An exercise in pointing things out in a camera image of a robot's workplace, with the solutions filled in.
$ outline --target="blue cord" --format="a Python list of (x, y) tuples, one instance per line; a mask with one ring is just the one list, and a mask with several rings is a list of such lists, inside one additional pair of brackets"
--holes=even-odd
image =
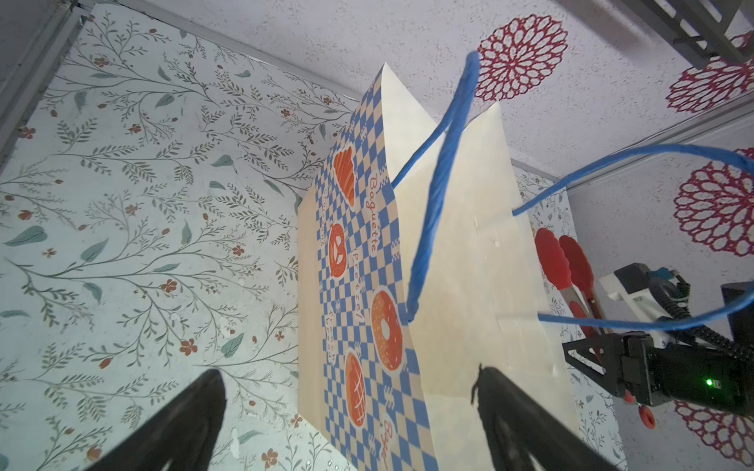
[[(524, 203), (522, 206), (513, 210), (513, 215), (518, 216), (524, 213), (526, 210), (536, 206), (539, 202), (546, 200), (550, 196), (554, 195), (558, 191), (564, 189), (570, 183), (584, 178), (592, 172), (605, 168), (623, 159), (632, 157), (634, 155), (644, 154), (662, 154), (664, 152), (675, 152), (682, 154), (699, 155), (701, 157), (709, 158), (714, 161), (721, 161), (733, 167), (737, 167), (748, 173), (754, 175), (754, 159), (744, 157), (733, 151), (728, 151), (721, 148), (703, 147), (700, 145), (683, 145), (683, 144), (658, 144), (648, 145), (646, 147), (637, 147), (620, 151), (616, 154), (609, 155), (601, 158), (596, 162), (587, 165), (584, 168), (576, 170), (575, 172), (567, 175), (562, 180), (558, 181), (555, 185), (549, 187), (545, 191)], [(709, 313), (702, 314), (692, 319), (686, 320), (674, 320), (665, 323), (641, 323), (641, 322), (626, 322), (620, 320), (604, 320), (604, 319), (584, 319), (575, 317), (561, 317), (553, 316), (552, 314), (539, 314), (539, 320), (547, 323), (559, 323), (559, 324), (575, 324), (577, 326), (588, 327), (603, 327), (606, 329), (632, 329), (632, 330), (683, 330), (690, 329), (691, 327), (702, 326), (703, 324), (725, 317), (744, 309), (749, 304), (754, 303), (754, 283), (751, 283), (746, 292), (739, 297), (735, 302), (721, 307), (720, 309), (711, 311)]]
[(406, 178), (406, 175), (408, 174), (409, 170), (411, 170), (411, 167), (414, 166), (414, 164), (419, 160), (419, 158), (424, 155), (424, 153), (429, 149), (434, 142), (437, 140), (438, 137), (442, 136), (442, 134), (445, 132), (446, 129), (448, 129), (448, 126), (450, 125), (450, 122), (453, 120), (453, 117), (457, 114), (457, 108), (458, 108), (458, 94), (453, 94), (453, 99), (450, 101), (450, 105), (448, 105), (448, 110), (445, 112), (445, 115), (443, 116), (443, 119), (440, 121), (440, 124), (437, 125), (436, 128), (434, 128), (434, 131), (432, 131), (432, 134), (427, 138), (424, 143), (422, 143), (418, 149), (416, 149), (416, 152), (414, 152), (411, 155), (411, 158), (408, 162), (406, 162), (403, 165), (403, 168), (400, 169), (400, 172), (398, 172), (398, 175), (393, 179), (393, 188), (397, 187), (399, 183), (403, 181), (404, 178)]
[(426, 148), (432, 145), (432, 142), (442, 134), (443, 129), (441, 128), (443, 125), (447, 126), (448, 134), (445, 138), (445, 142), (443, 142), (443, 147), (440, 149), (440, 154), (437, 156), (437, 166), (434, 169), (432, 181), (429, 185), (427, 211), (425, 213), (424, 224), (421, 227), (419, 246), (416, 250), (414, 263), (411, 266), (409, 295), (406, 298), (409, 322), (412, 322), (414, 317), (416, 317), (416, 312), (419, 309), (419, 296), (421, 295), (421, 291), (427, 281), (427, 272), (429, 271), (429, 262), (432, 258), (434, 238), (437, 235), (437, 227), (440, 225), (440, 217), (443, 214), (445, 193), (448, 189), (448, 181), (450, 180), (450, 171), (453, 168), (453, 161), (455, 160), (455, 153), (458, 150), (458, 143), (461, 141), (461, 134), (463, 133), (466, 118), (471, 109), (471, 102), (474, 100), (474, 91), (477, 88), (478, 80), (479, 54), (474, 51), (466, 56), (464, 73), (461, 76), (461, 80), (458, 82), (458, 88), (455, 91), (453, 100), (451, 101), (450, 107), (448, 107), (445, 116), (443, 116), (440, 125), (437, 126), (437, 129), (434, 130), (432, 136), (430, 136), (430, 138), (427, 139), (427, 141), (425, 141), (419, 150), (417, 150), (411, 157), (406, 164), (408, 168), (404, 166), (393, 182), (394, 186), (400, 183), (400, 180), (403, 179), (411, 168), (409, 164), (413, 165), (412, 161), (416, 162), (419, 157), (421, 157), (419, 151), (423, 153)]
[(687, 318), (684, 320), (669, 320), (665, 323), (640, 323), (627, 322), (624, 320), (604, 320), (604, 319), (584, 319), (577, 317), (561, 317), (552, 314), (539, 314), (539, 320), (543, 323), (559, 324), (576, 324), (577, 326), (603, 327), (610, 329), (629, 329), (629, 330), (683, 330), (691, 327), (698, 327), (708, 323), (711, 320), (721, 317), (730, 316), (734, 312), (744, 309), (754, 302), (754, 283), (749, 284), (749, 288), (736, 301), (715, 309), (701, 316)]
[(599, 159), (598, 161), (595, 161), (586, 167), (580, 168), (579, 170), (576, 170), (575, 172), (564, 176), (561, 180), (559, 180), (557, 183), (549, 187), (547, 190), (542, 191), (537, 196), (533, 197), (531, 200), (527, 201), (523, 205), (517, 207), (513, 210), (513, 215), (518, 216), (521, 213), (524, 213), (527, 210), (530, 210), (534, 206), (537, 206), (537, 204), (540, 201), (544, 201), (557, 193), (558, 191), (564, 189), (566, 186), (570, 185), (573, 182), (576, 182), (585, 176), (596, 172), (597, 170), (601, 170), (605, 167), (608, 167), (616, 162), (620, 162), (623, 159), (627, 159), (629, 157), (633, 157), (635, 155), (646, 155), (646, 154), (663, 154), (665, 152), (675, 152), (680, 154), (693, 154), (693, 155), (699, 155), (701, 157), (706, 157), (708, 159), (711, 159), (713, 161), (721, 161), (725, 162), (728, 165), (732, 165), (734, 167), (738, 167), (742, 169), (744, 172), (748, 173), (749, 175), (754, 176), (754, 159), (744, 157), (741, 154), (737, 154), (733, 151), (728, 151), (721, 148), (714, 148), (714, 147), (703, 147), (701, 145), (684, 145), (684, 144), (657, 144), (657, 145), (647, 145), (646, 147), (635, 147), (626, 149), (625, 151), (620, 151), (616, 154), (608, 155), (607, 157), (603, 157)]

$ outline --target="donut illustration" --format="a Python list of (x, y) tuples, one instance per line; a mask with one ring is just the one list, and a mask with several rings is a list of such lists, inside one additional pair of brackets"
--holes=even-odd
[(369, 312), (379, 360), (390, 373), (397, 372), (403, 364), (403, 330), (396, 303), (386, 288), (377, 288)]
[(345, 251), (345, 232), (343, 226), (334, 222), (330, 228), (329, 254), (330, 276), (340, 278), (348, 265), (348, 254)]
[(351, 423), (361, 428), (366, 418), (366, 389), (361, 362), (353, 350), (345, 355), (345, 404)]
[(353, 156), (354, 149), (349, 147), (344, 151), (338, 152), (335, 159), (333, 159), (333, 168), (335, 169), (338, 186), (348, 201), (348, 205), (351, 207), (354, 207), (356, 203), (356, 176), (354, 175)]

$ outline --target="red tongs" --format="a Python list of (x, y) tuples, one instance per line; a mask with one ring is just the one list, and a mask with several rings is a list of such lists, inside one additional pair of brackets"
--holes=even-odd
[[(534, 242), (544, 275), (560, 291), (574, 317), (602, 319), (602, 306), (594, 295), (594, 273), (578, 242), (568, 236), (558, 241), (552, 231), (544, 228), (537, 231)], [(574, 285), (584, 295), (587, 306), (581, 302)], [(588, 338), (605, 333), (603, 329), (585, 326), (581, 331)]]

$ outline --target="blue checkered pattern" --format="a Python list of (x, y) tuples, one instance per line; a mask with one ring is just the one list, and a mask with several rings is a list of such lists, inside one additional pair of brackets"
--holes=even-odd
[[(382, 455), (379, 433), (384, 417), (396, 427), (394, 444), (388, 460), (395, 470), (437, 469), (430, 435), (424, 395), (421, 391), (419, 365), (412, 348), (403, 293), (400, 264), (398, 214), (395, 195), (387, 180), (385, 136), (382, 126), (382, 71), (364, 94), (347, 129), (335, 144), (322, 173), (314, 180), (317, 199), (317, 239), (320, 242), (320, 302), (323, 314), (334, 318), (333, 339), (337, 346), (335, 364), (323, 369), (328, 406), (326, 430), (332, 444), (360, 470), (377, 471)], [(348, 147), (355, 150), (354, 173), (356, 202), (351, 208), (336, 181), (334, 156)], [(368, 182), (379, 176), (382, 184), (374, 201), (380, 222), (377, 250), (369, 253), (369, 218), (366, 208)], [(332, 224), (345, 232), (348, 269), (340, 279), (331, 277), (328, 262), (328, 237)], [(378, 287), (387, 289), (397, 302), (403, 326), (404, 361), (398, 372), (388, 373), (375, 349), (372, 327), (365, 322), (369, 295)], [(366, 390), (366, 417), (356, 428), (348, 417), (345, 392), (345, 355), (352, 349), (360, 358)]]

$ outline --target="leaf pattern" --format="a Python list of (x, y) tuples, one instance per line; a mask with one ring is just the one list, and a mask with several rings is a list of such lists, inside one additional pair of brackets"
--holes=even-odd
[(233, 338), (229, 340), (225, 345), (223, 345), (220, 348), (220, 352), (224, 353), (225, 358), (230, 358), (231, 356), (234, 356), (236, 351), (238, 350), (238, 347), (241, 345), (241, 341), (244, 339), (244, 334), (241, 333), (236, 338)]
[(10, 239), (5, 245), (9, 247), (22, 246), (26, 243), (36, 243), (47, 240), (47, 233), (44, 232), (42, 226), (32, 226), (26, 229), (21, 234), (18, 234), (13, 239)]
[(102, 242), (95, 243), (94, 245), (83, 251), (81, 253), (81, 260), (83, 260), (84, 263), (93, 261), (100, 253), (102, 253), (103, 249), (107, 245), (108, 240), (109, 239), (105, 239)]
[(90, 15), (0, 175), (8, 469), (84, 469), (207, 368), (228, 399), (212, 469), (270, 448), (350, 469), (291, 419), (296, 214), (356, 103), (118, 5)]

